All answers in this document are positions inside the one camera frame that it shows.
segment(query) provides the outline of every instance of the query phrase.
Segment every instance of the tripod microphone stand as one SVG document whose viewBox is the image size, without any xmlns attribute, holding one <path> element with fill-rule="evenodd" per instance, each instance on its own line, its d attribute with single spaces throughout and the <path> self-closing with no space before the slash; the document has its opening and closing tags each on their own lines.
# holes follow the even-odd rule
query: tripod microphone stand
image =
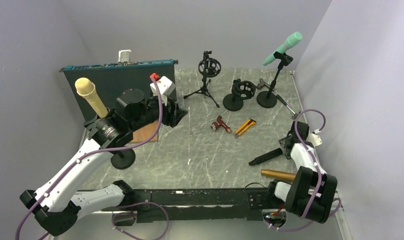
<svg viewBox="0 0 404 240">
<path fill-rule="evenodd" d="M 211 54 L 212 51 L 204 51 L 203 52 L 203 60 L 200 61 L 199 63 L 199 73 L 202 74 L 202 82 L 203 86 L 199 89 L 196 90 L 189 95 L 184 96 L 184 99 L 188 98 L 189 96 L 193 94 L 202 94 L 204 96 L 209 97 L 214 101 L 215 105 L 217 108 L 219 108 L 219 104 L 216 103 L 215 99 L 212 97 L 212 95 L 209 93 L 208 90 L 208 84 L 211 82 L 211 80 L 207 80 L 207 78 L 213 78 L 216 77 L 219 72 L 221 71 L 221 64 L 218 62 L 218 60 L 209 57 L 209 54 Z"/>
</svg>

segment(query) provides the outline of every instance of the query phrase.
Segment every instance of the black tripod leg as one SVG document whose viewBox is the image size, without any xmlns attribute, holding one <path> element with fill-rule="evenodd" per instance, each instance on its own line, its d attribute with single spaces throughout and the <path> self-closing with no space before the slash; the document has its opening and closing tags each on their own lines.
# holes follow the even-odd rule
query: black tripod leg
<svg viewBox="0 0 404 240">
<path fill-rule="evenodd" d="M 190 93 L 189 95 L 184 96 L 183 98 L 186 99 L 186 98 L 188 98 L 189 96 L 191 96 L 191 95 L 193 95 L 193 94 L 199 94 L 200 92 L 201 92 L 201 90 L 199 89 L 199 90 L 197 90 L 197 91 L 194 91 L 194 92 Z"/>
<path fill-rule="evenodd" d="M 210 97 L 212 99 L 212 101 L 214 101 L 216 107 L 219 108 L 219 104 L 216 103 L 215 99 L 212 97 L 212 95 L 208 91 L 206 91 L 205 95 Z"/>
</svg>

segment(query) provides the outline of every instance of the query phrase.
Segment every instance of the gold microphone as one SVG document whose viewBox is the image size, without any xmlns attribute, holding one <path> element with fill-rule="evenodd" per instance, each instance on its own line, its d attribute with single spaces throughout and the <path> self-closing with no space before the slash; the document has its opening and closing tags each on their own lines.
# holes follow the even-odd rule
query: gold microphone
<svg viewBox="0 0 404 240">
<path fill-rule="evenodd" d="M 94 83 L 86 77 L 81 77 L 75 81 L 75 89 L 77 89 L 78 95 L 87 100 L 88 104 L 90 104 L 100 118 L 106 117 L 108 111 L 99 98 L 99 95 L 97 95 Z"/>
<path fill-rule="evenodd" d="M 270 177 L 270 178 L 276 178 L 280 180 L 286 180 L 293 182 L 294 179 L 296 178 L 296 175 L 293 173 L 288 173 L 288 172 L 283 172 L 283 171 L 274 171 L 274 170 L 268 170 L 268 169 L 262 169 L 261 174 Z"/>
</svg>

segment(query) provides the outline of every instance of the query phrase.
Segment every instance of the desk microphone stand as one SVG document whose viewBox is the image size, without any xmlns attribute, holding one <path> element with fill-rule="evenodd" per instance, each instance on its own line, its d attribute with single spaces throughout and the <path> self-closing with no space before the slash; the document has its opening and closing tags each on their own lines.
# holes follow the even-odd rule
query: desk microphone stand
<svg viewBox="0 0 404 240">
<path fill-rule="evenodd" d="M 278 70 L 275 74 L 274 80 L 272 80 L 268 91 L 262 91 L 256 97 L 256 101 L 258 102 L 258 104 L 266 109 L 273 108 L 277 104 L 277 97 L 272 93 L 272 91 L 277 84 L 278 74 L 280 74 L 280 71 L 281 69 L 283 69 L 284 66 L 289 65 L 293 61 L 293 58 L 291 56 L 285 53 L 279 53 L 277 51 L 274 53 L 274 57 L 281 60 L 280 64 L 278 64 Z"/>
</svg>

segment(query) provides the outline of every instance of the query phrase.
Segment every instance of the table surface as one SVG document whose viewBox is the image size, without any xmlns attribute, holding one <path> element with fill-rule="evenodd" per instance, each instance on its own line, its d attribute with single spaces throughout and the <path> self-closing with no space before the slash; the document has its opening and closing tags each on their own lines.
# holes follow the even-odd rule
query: table surface
<svg viewBox="0 0 404 240">
<path fill-rule="evenodd" d="M 279 101 L 273 108 L 260 107 L 256 95 L 267 88 L 256 90 L 256 95 L 244 101 L 240 111 L 231 112 L 222 106 L 222 99 L 231 92 L 234 79 L 259 83 L 274 79 L 276 69 L 223 69 L 212 78 L 209 92 L 221 106 L 217 108 L 206 96 L 187 95 L 202 86 L 202 76 L 196 69 L 175 72 L 179 106 L 189 113 L 175 128 L 162 126 L 158 142 L 149 142 L 134 149 L 135 163 L 125 170 L 103 164 L 83 184 L 82 189 L 95 190 L 124 180 L 134 189 L 201 189 L 242 188 L 253 182 L 267 185 L 273 178 L 261 176 L 261 169 L 295 173 L 290 159 L 280 156 L 257 166 L 248 162 L 279 147 L 278 139 L 285 137 L 293 120 L 292 113 Z M 288 70 L 278 76 L 275 94 L 298 112 L 301 106 L 294 82 Z M 221 115 L 232 133 L 223 128 L 210 129 L 211 123 Z M 247 120 L 257 124 L 234 138 L 234 132 Z"/>
</svg>

